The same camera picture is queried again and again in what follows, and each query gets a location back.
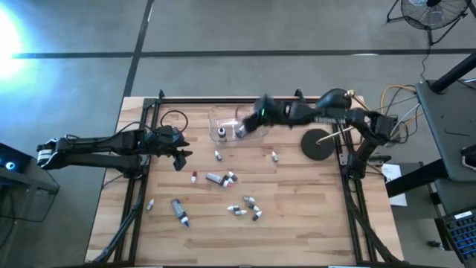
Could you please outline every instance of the keyboard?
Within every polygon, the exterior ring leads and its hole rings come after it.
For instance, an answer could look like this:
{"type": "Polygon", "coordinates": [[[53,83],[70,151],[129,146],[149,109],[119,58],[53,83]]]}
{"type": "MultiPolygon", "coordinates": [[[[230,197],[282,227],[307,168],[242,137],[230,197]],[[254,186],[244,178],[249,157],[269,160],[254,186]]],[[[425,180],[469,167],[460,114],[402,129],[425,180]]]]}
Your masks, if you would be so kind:
{"type": "Polygon", "coordinates": [[[476,208],[441,218],[461,263],[476,258],[476,208]]]}

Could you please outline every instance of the gray floor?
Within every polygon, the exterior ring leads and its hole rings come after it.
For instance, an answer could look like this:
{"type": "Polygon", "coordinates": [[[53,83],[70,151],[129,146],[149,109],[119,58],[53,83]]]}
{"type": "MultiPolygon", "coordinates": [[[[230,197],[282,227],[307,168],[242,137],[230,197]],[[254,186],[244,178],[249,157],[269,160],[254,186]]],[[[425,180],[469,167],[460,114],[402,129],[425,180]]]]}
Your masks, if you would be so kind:
{"type": "MultiPolygon", "coordinates": [[[[146,0],[12,1],[0,3],[17,27],[16,52],[133,51],[146,0]]],[[[406,22],[385,24],[392,0],[163,0],[150,16],[144,51],[260,49],[422,49],[425,32],[406,22]]],[[[394,16],[399,15],[399,8],[394,16]]],[[[469,14],[435,48],[473,48],[476,19],[469,14]]],[[[465,54],[431,55],[425,76],[438,78],[465,54]]],[[[209,57],[141,59],[132,96],[322,95],[355,89],[378,107],[390,84],[421,81],[424,55],[322,57],[209,57]]],[[[126,59],[14,60],[0,77],[0,142],[31,155],[36,145],[66,133],[110,135],[131,64],[126,59]]],[[[476,72],[467,77],[476,77],[476,72]]],[[[409,98],[402,93],[397,100],[409,98]]],[[[415,100],[392,107],[402,116],[415,100]]],[[[439,155],[424,118],[405,145],[380,153],[394,162],[430,162],[439,155]]],[[[100,168],[53,172],[61,190],[43,223],[22,223],[10,239],[7,267],[55,267],[84,260],[103,181],[100,168]]],[[[434,225],[398,211],[405,259],[458,267],[451,252],[429,249],[434,225]]]]}

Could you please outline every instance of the wooden table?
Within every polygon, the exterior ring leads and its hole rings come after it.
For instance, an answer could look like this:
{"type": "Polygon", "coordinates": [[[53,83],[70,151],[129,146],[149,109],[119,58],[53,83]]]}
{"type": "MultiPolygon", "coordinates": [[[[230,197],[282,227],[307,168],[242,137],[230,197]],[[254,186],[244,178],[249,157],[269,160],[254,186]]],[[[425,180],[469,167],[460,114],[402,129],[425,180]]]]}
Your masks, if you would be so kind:
{"type": "MultiPolygon", "coordinates": [[[[143,98],[124,99],[118,130],[141,116],[143,98]]],[[[208,113],[212,107],[234,112],[233,104],[162,104],[159,117],[178,109],[189,118],[184,132],[193,155],[176,172],[172,159],[152,158],[146,204],[155,205],[142,215],[137,265],[345,265],[355,264],[341,176],[335,154],[322,162],[306,158],[299,142],[307,127],[273,127],[259,146],[220,149],[223,160],[213,154],[216,143],[210,139],[208,113]],[[279,162],[271,160],[271,152],[279,162]],[[195,184],[190,183],[193,171],[195,184]],[[206,173],[233,171],[239,178],[231,189],[221,188],[205,179],[206,173]],[[253,196],[263,210],[262,217],[251,220],[253,211],[234,216],[230,205],[245,207],[244,195],[253,196]],[[180,199],[190,218],[190,228],[176,219],[170,201],[180,199]]],[[[178,114],[168,115],[164,124],[183,127],[178,114]]],[[[353,138],[358,141],[358,133],[353,138]]],[[[108,170],[105,181],[116,177],[108,170]]],[[[368,174],[362,180],[370,224],[383,243],[402,259],[399,238],[385,185],[380,176],[368,174]]],[[[118,229],[127,181],[107,185],[100,195],[86,260],[100,254],[118,229]]],[[[362,251],[367,255],[363,232],[359,231],[362,251]]],[[[125,243],[123,256],[128,254],[125,243]]]]}

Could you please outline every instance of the electric fan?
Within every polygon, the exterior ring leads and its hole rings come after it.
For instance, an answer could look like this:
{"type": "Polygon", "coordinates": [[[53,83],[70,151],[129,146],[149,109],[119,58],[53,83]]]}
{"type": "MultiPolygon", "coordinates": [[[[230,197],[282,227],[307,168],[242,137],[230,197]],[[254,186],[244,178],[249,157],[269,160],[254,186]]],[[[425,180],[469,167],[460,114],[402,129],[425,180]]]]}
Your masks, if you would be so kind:
{"type": "Polygon", "coordinates": [[[471,0],[401,0],[402,16],[391,19],[390,13],[400,0],[396,0],[387,14],[387,22],[404,19],[409,25],[426,30],[428,43],[434,45],[466,16],[471,0]],[[433,41],[432,30],[452,24],[449,29],[437,40],[433,41]]]}

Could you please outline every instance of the black disc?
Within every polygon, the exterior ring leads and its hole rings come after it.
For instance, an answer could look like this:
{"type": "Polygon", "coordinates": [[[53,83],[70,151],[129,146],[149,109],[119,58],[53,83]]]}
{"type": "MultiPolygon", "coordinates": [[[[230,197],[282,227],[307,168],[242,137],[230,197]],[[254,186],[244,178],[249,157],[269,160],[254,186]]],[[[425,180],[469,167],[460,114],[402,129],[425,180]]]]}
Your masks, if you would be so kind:
{"type": "Polygon", "coordinates": [[[328,135],[329,133],[324,130],[308,130],[300,140],[300,149],[312,160],[324,160],[334,152],[334,139],[329,138],[320,144],[316,142],[328,135]]]}

